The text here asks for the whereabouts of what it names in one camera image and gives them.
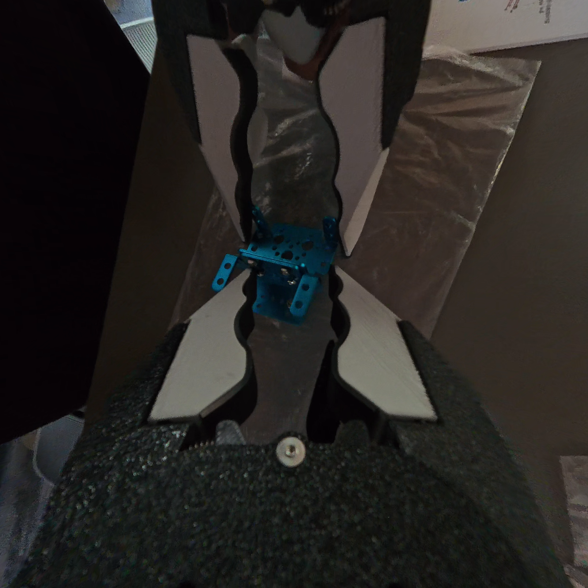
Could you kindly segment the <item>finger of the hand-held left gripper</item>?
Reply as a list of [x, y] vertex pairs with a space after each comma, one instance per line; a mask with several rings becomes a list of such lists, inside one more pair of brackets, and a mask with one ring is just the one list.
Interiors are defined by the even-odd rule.
[[242, 242], [252, 234], [253, 162], [247, 134], [258, 106], [256, 42], [187, 37], [200, 147]]
[[361, 236], [389, 148], [382, 146], [385, 18], [348, 26], [323, 64], [319, 97], [337, 147], [339, 234], [350, 256]]

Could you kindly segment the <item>white instruction booklet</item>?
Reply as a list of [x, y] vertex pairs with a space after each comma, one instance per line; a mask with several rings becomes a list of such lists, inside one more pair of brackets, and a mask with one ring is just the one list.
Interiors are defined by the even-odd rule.
[[426, 46], [466, 53], [587, 38], [587, 1], [432, 1]]

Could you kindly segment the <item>blue metal bracket assembly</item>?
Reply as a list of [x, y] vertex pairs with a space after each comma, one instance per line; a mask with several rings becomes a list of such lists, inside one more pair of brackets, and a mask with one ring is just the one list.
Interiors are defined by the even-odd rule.
[[252, 207], [255, 230], [248, 246], [227, 254], [212, 282], [223, 290], [235, 268], [256, 275], [254, 313], [301, 325], [320, 290], [338, 247], [338, 222], [324, 217], [321, 229], [294, 224], [270, 225], [257, 206]]

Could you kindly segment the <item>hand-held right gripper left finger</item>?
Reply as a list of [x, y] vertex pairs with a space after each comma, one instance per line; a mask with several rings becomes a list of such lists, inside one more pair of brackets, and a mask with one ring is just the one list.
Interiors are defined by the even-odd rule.
[[254, 281], [254, 275], [237, 276], [189, 317], [148, 422], [243, 422], [251, 414], [256, 383], [247, 337]]

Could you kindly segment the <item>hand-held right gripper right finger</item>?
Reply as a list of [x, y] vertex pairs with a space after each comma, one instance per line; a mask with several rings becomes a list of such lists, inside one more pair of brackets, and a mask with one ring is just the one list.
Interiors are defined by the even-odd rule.
[[334, 378], [386, 417], [437, 419], [400, 319], [342, 269], [331, 269]]

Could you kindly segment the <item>dark grey desk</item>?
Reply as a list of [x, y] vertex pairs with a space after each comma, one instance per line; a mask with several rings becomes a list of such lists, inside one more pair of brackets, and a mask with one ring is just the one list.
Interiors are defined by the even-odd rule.
[[[432, 342], [518, 450], [572, 564], [559, 458], [587, 455], [587, 40], [491, 55], [541, 67]], [[157, 51], [88, 424], [167, 331], [211, 192]]]

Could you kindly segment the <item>clear plastic bag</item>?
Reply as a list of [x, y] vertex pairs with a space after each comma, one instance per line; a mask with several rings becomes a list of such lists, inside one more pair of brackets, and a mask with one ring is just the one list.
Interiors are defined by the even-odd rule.
[[[541, 61], [432, 50], [404, 108], [344, 271], [424, 336], [432, 335], [514, 138]], [[288, 79], [257, 43], [268, 118], [252, 200], [268, 223], [322, 228], [335, 216], [334, 139], [315, 87]]]

